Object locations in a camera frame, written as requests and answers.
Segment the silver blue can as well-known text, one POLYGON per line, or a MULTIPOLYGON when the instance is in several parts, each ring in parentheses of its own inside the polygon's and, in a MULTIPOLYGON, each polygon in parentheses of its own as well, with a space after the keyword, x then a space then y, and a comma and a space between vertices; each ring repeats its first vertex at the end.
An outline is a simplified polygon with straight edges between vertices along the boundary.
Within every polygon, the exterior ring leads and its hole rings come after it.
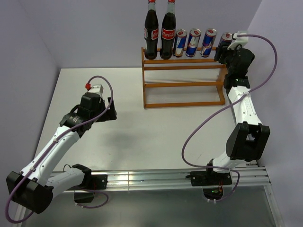
POLYGON ((183 56, 183 51, 187 39, 187 32, 184 29, 178 29, 175 34, 173 55, 177 58, 183 56))
POLYGON ((192 28, 189 32, 186 56, 194 57, 201 37, 201 31, 198 28, 192 28))
POLYGON ((206 30, 200 50, 200 55, 202 57, 209 57, 212 51, 213 44, 215 42, 216 34, 216 30, 213 28, 209 28, 206 30))
POLYGON ((229 46, 231 43, 232 43, 232 36, 233 34, 232 33, 223 33, 221 38, 220 38, 220 41, 219 41, 219 44, 218 44, 218 47, 220 46, 229 46))

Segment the cola glass bottle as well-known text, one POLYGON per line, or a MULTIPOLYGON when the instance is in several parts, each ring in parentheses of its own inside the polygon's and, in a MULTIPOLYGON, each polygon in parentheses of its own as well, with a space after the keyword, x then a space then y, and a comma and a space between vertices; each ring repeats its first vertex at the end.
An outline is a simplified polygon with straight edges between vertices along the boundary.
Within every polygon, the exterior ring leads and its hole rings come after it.
POLYGON ((154 60, 157 57, 158 36, 159 23, 156 14, 156 1, 149 0, 148 11, 144 23, 144 56, 146 59, 154 60))
POLYGON ((175 1, 169 0, 166 14, 161 26, 160 57, 164 60, 171 58, 176 32, 175 1))

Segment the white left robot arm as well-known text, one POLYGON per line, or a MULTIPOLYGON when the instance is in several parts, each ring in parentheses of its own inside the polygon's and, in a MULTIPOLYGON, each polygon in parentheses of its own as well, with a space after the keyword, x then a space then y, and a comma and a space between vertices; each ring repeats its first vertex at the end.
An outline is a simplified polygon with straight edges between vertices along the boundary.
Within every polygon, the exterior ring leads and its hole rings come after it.
POLYGON ((92 170, 81 164, 74 164, 57 176, 50 175, 65 153, 90 130, 92 124, 116 119, 112 97, 108 97, 108 105, 105 105, 101 92, 86 92, 80 104, 62 118, 43 150, 20 172, 12 171, 7 176, 9 201, 40 214, 53 198, 67 189, 76 187, 90 190, 92 170))

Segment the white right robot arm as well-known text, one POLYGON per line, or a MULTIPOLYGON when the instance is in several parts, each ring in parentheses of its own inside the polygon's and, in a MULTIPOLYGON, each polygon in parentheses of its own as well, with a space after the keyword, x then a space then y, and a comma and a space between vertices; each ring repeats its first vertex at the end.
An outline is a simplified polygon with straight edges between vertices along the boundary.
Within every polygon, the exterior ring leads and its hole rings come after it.
POLYGON ((227 68, 223 87, 233 105, 236 126, 227 139, 225 152, 210 161, 214 168, 205 172, 209 184, 216 184, 221 173, 244 162, 259 160, 270 136, 270 128, 258 118, 250 95, 246 74, 254 58, 255 55, 240 44, 235 49, 228 49, 227 44, 216 48, 214 59, 227 68))

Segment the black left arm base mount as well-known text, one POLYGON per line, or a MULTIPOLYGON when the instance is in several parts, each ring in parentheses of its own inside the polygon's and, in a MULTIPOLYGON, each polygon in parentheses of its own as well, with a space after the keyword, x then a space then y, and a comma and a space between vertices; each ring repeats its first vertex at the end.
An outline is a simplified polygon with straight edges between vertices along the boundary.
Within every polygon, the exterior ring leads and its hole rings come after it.
MULTIPOLYGON (((86 189, 86 190, 104 190, 107 187, 108 175, 92 175, 91 180, 86 186, 75 186, 75 190, 86 189)), ((91 203, 95 198, 95 192, 74 193, 74 201, 76 203, 91 203)))

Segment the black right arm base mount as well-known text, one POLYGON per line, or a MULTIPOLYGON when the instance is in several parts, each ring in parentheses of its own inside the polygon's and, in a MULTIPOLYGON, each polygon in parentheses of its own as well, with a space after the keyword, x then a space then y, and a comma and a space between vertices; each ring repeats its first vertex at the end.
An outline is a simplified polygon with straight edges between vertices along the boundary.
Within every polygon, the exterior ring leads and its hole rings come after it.
POLYGON ((223 197, 223 186, 231 185, 232 179, 229 173, 217 173, 213 170, 192 171, 186 176, 190 179, 191 186, 212 186, 212 188, 203 189, 203 194, 208 199, 221 199, 223 197))

